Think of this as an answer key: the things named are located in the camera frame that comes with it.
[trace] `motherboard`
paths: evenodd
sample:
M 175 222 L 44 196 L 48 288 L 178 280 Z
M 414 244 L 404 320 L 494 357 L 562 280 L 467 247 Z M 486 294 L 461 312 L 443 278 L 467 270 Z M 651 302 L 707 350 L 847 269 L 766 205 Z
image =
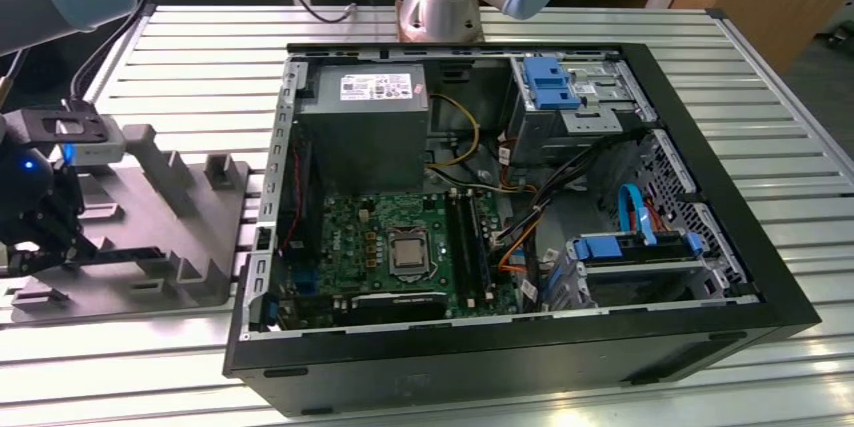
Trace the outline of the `motherboard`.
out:
M 491 192 L 328 196 L 320 262 L 291 268 L 296 295 L 282 302 L 280 320 L 324 328 L 398 315 L 416 321 L 517 313 L 514 279 L 498 278 L 486 254 L 499 228 Z M 473 245 L 482 254 L 461 255 Z M 371 307 L 379 318 L 364 317 Z

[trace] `power supply label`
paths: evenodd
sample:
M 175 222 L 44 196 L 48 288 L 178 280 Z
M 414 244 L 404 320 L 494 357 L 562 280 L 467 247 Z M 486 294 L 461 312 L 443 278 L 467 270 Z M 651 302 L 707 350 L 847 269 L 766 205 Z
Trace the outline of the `power supply label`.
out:
M 342 77 L 342 100 L 403 100 L 412 98 L 410 74 L 359 74 Z

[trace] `cpu socket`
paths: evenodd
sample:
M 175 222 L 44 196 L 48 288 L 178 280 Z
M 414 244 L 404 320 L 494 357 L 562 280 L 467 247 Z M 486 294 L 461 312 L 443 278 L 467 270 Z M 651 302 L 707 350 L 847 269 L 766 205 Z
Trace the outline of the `cpu socket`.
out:
M 424 230 L 388 232 L 388 273 L 403 282 L 415 282 L 430 273 L 430 242 Z

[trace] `sticker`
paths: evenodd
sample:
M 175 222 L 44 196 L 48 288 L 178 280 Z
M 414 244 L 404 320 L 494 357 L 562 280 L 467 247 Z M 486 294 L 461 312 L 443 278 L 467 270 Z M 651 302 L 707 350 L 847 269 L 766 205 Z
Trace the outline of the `sticker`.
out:
M 510 149 L 507 147 L 498 148 L 498 163 L 510 165 Z
M 410 74 L 346 75 L 342 100 L 402 100 L 412 98 Z
M 543 262 L 554 262 L 555 260 L 558 260 L 558 255 L 561 255 L 561 252 L 558 252 L 555 249 L 549 249 L 543 254 Z
M 525 296 L 534 302 L 537 302 L 537 287 L 534 287 L 534 284 L 529 282 L 529 279 L 525 279 L 525 281 L 522 282 L 521 290 Z
M 577 94 L 593 94 L 593 95 L 597 95 L 597 88 L 589 83 L 582 83 L 582 82 L 574 83 L 573 84 L 573 91 L 575 91 Z

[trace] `yellow wire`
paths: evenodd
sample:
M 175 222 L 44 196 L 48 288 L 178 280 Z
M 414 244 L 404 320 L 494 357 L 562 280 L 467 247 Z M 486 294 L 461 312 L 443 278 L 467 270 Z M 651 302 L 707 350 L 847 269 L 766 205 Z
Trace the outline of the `yellow wire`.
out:
M 457 107 L 463 112 L 463 114 L 466 114 L 466 118 L 471 122 L 471 127 L 473 127 L 474 132 L 475 132 L 475 138 L 474 138 L 474 140 L 471 142 L 471 148 L 469 149 L 469 151 L 463 155 L 461 155 L 459 157 L 457 157 L 455 159 L 451 159 L 448 161 L 435 162 L 432 164 L 427 164 L 427 167 L 432 167 L 432 168 L 448 167 L 451 165 L 459 164 L 478 150 L 478 145 L 481 144 L 481 126 L 478 125 L 478 121 L 475 120 L 475 116 L 471 115 L 471 112 L 469 112 L 469 109 L 466 109 L 466 107 L 463 107 L 463 104 L 461 104 L 458 101 L 455 101 L 453 98 L 450 98 L 444 94 L 431 94 L 430 96 L 431 97 L 439 97 L 440 99 L 447 100 L 451 103 L 451 105 L 454 105 L 454 107 Z
M 498 270 L 505 270 L 507 268 L 505 264 L 507 264 L 507 260 L 510 259 L 510 256 L 513 255 L 513 252 L 519 248 L 519 246 L 522 245 L 522 242 L 525 241 L 527 236 L 531 235 L 531 231 L 537 227 L 537 224 L 539 224 L 541 220 L 543 220 L 542 216 L 534 221 L 534 223 L 531 225 L 529 225 L 529 228 L 525 229 L 525 232 L 522 232 L 522 235 L 519 236 L 519 238 L 514 242 L 513 247 L 510 247 L 510 250 L 507 251 L 507 253 L 502 257 L 502 261 L 498 263 Z

